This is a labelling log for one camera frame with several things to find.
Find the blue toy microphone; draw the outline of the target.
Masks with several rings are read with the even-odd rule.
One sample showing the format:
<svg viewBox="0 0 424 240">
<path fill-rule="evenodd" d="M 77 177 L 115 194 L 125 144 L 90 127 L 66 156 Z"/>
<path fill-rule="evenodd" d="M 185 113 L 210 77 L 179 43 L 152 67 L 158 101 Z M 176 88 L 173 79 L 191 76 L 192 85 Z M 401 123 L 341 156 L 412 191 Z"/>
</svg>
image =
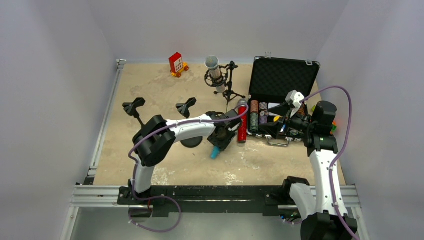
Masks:
<svg viewBox="0 0 424 240">
<path fill-rule="evenodd" d="M 220 152 L 221 152 L 220 148 L 217 146 L 214 146 L 211 152 L 210 158 L 215 160 L 219 156 Z"/>
</svg>

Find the rhinestone silver microphone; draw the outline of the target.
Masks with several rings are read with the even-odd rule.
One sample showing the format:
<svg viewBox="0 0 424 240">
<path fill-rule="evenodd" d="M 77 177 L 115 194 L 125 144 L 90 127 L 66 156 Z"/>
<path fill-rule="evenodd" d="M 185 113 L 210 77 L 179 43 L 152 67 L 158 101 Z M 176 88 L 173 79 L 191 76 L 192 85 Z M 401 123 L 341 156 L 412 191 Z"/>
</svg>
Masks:
<svg viewBox="0 0 424 240">
<path fill-rule="evenodd" d="M 204 64 L 208 68 L 204 76 L 206 85 L 215 88 L 217 94 L 224 93 L 226 90 L 226 77 L 221 71 L 219 59 L 214 55 L 209 55 L 206 57 Z"/>
</svg>

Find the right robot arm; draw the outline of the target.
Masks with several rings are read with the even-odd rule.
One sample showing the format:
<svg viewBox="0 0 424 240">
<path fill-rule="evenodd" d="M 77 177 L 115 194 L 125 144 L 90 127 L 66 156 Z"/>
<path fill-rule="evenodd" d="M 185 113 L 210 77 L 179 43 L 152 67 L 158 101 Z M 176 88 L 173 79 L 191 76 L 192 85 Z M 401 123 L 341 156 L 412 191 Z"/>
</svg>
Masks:
<svg viewBox="0 0 424 240">
<path fill-rule="evenodd" d="M 315 194 L 304 178 L 289 176 L 282 185 L 281 196 L 293 200 L 301 220 L 300 237 L 303 240 L 357 240 L 357 220 L 350 217 L 338 180 L 337 157 L 340 155 L 332 134 L 337 107 L 328 101 L 319 101 L 312 115 L 301 114 L 292 103 L 268 108 L 280 116 L 276 122 L 259 125 L 270 134 L 293 129 L 303 134 L 303 144 L 313 168 Z"/>
</svg>

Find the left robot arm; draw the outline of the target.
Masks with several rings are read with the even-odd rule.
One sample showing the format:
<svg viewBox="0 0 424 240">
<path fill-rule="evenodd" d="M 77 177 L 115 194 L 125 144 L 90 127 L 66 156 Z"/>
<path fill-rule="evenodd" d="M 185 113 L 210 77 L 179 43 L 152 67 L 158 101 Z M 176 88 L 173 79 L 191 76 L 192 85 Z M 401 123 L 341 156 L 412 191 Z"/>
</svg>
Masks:
<svg viewBox="0 0 424 240">
<path fill-rule="evenodd" d="M 207 112 L 198 117 L 169 120 L 155 115 L 133 137 L 128 157 L 135 162 L 130 179 L 131 190 L 139 199 L 147 198 L 155 167 L 168 155 L 173 144 L 198 137 L 223 151 L 242 123 L 235 110 L 224 114 Z"/>
</svg>

